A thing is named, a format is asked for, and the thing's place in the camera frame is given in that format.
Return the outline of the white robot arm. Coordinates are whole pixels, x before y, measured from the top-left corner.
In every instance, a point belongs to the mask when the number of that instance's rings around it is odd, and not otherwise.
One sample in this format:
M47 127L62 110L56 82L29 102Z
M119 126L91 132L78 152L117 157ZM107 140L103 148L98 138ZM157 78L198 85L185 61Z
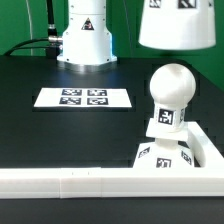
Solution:
M117 57L106 27L106 0L68 0L68 17L58 65L76 72L114 68Z

